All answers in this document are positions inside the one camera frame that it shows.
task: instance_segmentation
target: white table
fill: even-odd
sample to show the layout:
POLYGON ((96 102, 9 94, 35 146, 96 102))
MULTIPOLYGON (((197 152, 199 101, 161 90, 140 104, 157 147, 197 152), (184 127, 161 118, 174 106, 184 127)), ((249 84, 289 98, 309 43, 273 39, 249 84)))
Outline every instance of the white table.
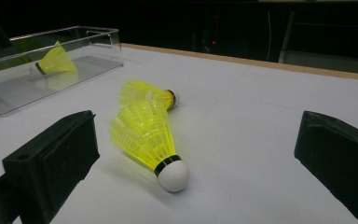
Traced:
POLYGON ((51 223, 358 223, 294 157, 304 110, 358 128, 358 74, 126 44, 122 54, 124 67, 0 117, 2 175, 2 159, 58 119, 96 114, 101 158, 51 223), (135 77, 180 94, 169 118, 190 180, 179 193, 109 141, 135 77))

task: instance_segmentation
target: shuttlecock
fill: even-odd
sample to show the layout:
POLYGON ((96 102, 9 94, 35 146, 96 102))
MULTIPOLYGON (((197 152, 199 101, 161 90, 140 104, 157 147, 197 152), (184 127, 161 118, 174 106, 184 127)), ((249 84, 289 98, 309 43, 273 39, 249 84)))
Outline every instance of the shuttlecock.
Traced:
POLYGON ((137 78, 128 80, 124 83, 118 97, 118 104, 120 107, 144 99, 160 100, 164 102, 167 110, 176 107, 179 103, 179 94, 176 91, 161 90, 137 78))
POLYGON ((30 73, 35 75, 70 71, 77 71, 77 68, 59 41, 40 62, 30 67, 30 73))
POLYGON ((176 154, 168 113, 157 100, 143 100, 123 107, 112 120, 110 140, 154 171, 169 192, 184 189, 189 171, 176 154))

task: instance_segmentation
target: plastic container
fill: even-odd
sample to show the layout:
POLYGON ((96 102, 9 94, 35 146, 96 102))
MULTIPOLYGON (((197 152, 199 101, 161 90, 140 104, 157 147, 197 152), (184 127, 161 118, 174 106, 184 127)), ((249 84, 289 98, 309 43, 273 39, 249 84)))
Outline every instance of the plastic container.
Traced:
POLYGON ((9 41, 0 49, 0 116, 123 66, 118 29, 73 26, 9 41), (76 70, 62 71, 52 61, 53 72, 37 74, 36 64, 47 61, 58 43, 76 70))

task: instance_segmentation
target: dark background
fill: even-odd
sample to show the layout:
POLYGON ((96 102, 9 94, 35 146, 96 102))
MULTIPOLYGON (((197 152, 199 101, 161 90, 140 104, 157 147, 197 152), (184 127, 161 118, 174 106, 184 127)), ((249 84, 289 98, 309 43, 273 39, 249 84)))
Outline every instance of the dark background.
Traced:
POLYGON ((279 59, 290 15, 288 49, 358 58, 358 2, 0 2, 10 37, 74 25, 117 28, 123 43, 270 62, 279 59))

